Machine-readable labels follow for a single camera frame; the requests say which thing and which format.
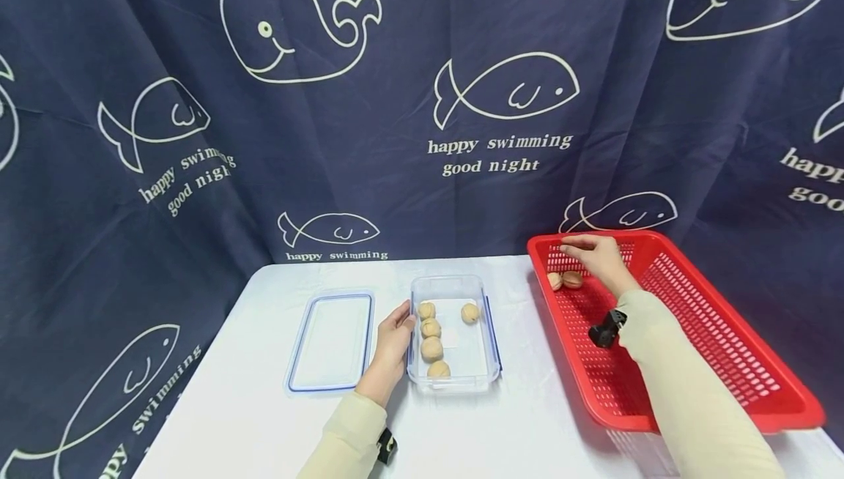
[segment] plastic container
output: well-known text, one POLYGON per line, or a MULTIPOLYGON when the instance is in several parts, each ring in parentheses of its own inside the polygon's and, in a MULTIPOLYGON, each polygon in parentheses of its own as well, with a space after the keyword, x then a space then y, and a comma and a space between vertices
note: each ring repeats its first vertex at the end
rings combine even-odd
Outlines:
MULTIPOLYGON (((655 231, 596 234, 615 237, 639 284, 671 309, 689 340, 763 433, 823 425, 825 414, 816 397, 671 241, 655 231)), ((549 320, 549 341, 562 345, 585 407, 596 422, 620 431, 656 433, 637 364, 623 347, 601 349, 589 340, 589 327, 600 323, 616 301, 581 263, 559 251, 563 235, 540 235, 527 243, 548 311, 540 314, 549 320), (583 287, 554 292, 546 273, 566 270, 583 274, 583 287)))
POLYGON ((495 328, 489 312, 489 301, 484 294, 484 284, 477 275, 436 275, 416 278, 410 285, 411 312, 423 301, 437 307, 437 321, 443 328, 443 360, 451 369, 450 377, 429 378, 429 363, 422 359, 420 345, 421 320, 417 320, 407 350, 407 375, 423 393, 450 395, 482 393, 501 372, 495 328), (480 309, 480 319, 465 324, 460 310, 466 303, 480 309))
POLYGON ((374 297, 368 290, 328 292, 308 302, 290 355, 291 396, 355 389, 369 366, 374 297))

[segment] red plastic basket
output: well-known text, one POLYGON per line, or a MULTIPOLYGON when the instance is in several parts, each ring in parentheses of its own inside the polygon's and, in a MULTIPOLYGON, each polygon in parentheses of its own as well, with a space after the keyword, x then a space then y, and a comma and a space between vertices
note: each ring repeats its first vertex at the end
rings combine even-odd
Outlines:
MULTIPOLYGON (((762 433, 823 425, 821 403, 671 241, 655 231, 595 234, 615 237, 633 276, 671 309, 762 433)), ((549 334, 549 341, 562 344, 585 407, 596 422, 620 431, 656 433, 659 429, 637 364, 623 347, 601 349, 589 340, 589 327, 603 322, 616 301, 581 263, 560 252, 564 235, 540 235, 527 243, 556 331, 557 337, 549 334), (554 292, 546 273, 566 270, 583 274, 583 287, 554 292)))

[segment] curtain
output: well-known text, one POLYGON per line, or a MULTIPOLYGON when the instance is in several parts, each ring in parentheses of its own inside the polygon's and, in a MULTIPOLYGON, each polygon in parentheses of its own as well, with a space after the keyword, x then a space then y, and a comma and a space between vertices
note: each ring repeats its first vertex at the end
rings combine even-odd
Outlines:
POLYGON ((670 236, 843 441, 839 1, 0 0, 0 478, 129 477, 266 264, 557 230, 670 236))

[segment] beige sleeve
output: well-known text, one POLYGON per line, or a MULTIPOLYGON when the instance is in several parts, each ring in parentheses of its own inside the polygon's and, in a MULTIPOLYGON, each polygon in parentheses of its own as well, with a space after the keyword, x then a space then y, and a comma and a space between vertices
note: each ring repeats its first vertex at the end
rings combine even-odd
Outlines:
POLYGON ((639 364, 656 423, 683 479, 783 479, 744 408, 650 292, 626 292, 620 342, 639 364))
POLYGON ((378 457, 387 412, 365 396, 345 396, 322 429, 322 439, 299 479, 366 479, 378 457))

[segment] table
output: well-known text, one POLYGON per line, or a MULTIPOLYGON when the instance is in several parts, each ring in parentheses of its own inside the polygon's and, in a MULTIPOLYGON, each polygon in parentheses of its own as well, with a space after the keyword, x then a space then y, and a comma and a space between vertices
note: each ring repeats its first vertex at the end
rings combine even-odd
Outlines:
MULTIPOLYGON (((510 256, 262 268, 134 478, 294 478, 339 402, 284 392, 306 303, 317 292, 366 287, 376 295, 377 323, 409 297, 413 278, 438 274, 483 278, 501 378, 488 394, 465 397, 422 396, 405 378, 388 407, 399 451, 371 478, 420 478, 431 466, 447 478, 678 477, 659 436, 612 433, 588 417, 546 341, 529 258, 510 256)), ((768 440, 789 478, 844 478, 844 456, 825 431, 768 440)))

